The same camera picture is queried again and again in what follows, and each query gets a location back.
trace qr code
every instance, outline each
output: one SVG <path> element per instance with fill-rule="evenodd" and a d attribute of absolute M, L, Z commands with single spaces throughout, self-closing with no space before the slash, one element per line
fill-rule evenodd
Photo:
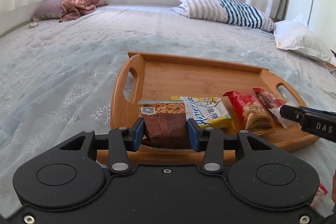
<path fill-rule="evenodd" d="M 155 114 L 155 109 L 154 107 L 151 106 L 142 107 L 141 114 L 148 114 L 148 115 Z"/>

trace almond package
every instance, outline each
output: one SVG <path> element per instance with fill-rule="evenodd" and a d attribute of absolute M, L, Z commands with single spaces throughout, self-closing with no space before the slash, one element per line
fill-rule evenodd
<path fill-rule="evenodd" d="M 183 101 L 139 101 L 145 122 L 143 145 L 165 149 L 190 149 Z"/>

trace white plastic bag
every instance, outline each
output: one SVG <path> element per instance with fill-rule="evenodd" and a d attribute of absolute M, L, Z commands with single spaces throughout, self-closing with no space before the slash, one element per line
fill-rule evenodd
<path fill-rule="evenodd" d="M 275 23 L 274 36 L 277 48 L 292 50 L 300 55 L 326 62 L 336 67 L 336 58 L 307 27 L 302 14 L 293 20 L 284 20 Z"/>
<path fill-rule="evenodd" d="M 288 105 L 288 106 L 295 106 L 295 104 L 292 102 L 292 101 L 289 101 L 287 102 L 285 105 Z M 284 127 L 284 128 L 288 128 L 291 124 L 293 124 L 294 122 L 291 121 L 291 120 L 288 120 L 288 119 L 285 119 L 283 117 L 281 117 L 280 115 L 280 107 L 278 108 L 269 108 L 268 110 L 270 112 L 273 113 L 273 115 L 278 119 L 279 123 Z"/>

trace purple pillow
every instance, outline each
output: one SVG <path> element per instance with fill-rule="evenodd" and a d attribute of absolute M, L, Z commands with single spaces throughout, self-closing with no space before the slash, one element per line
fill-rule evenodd
<path fill-rule="evenodd" d="M 39 21 L 44 19 L 60 19 L 63 13 L 59 7 L 63 0 L 47 0 L 38 7 L 31 17 L 31 21 Z"/>

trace white pillow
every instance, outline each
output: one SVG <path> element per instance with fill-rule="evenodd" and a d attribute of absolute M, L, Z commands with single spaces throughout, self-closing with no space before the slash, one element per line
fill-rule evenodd
<path fill-rule="evenodd" d="M 336 58 L 307 27 L 302 14 L 293 20 L 284 20 L 275 23 L 274 29 L 277 48 L 292 50 L 297 54 L 313 60 L 326 62 L 336 67 Z"/>

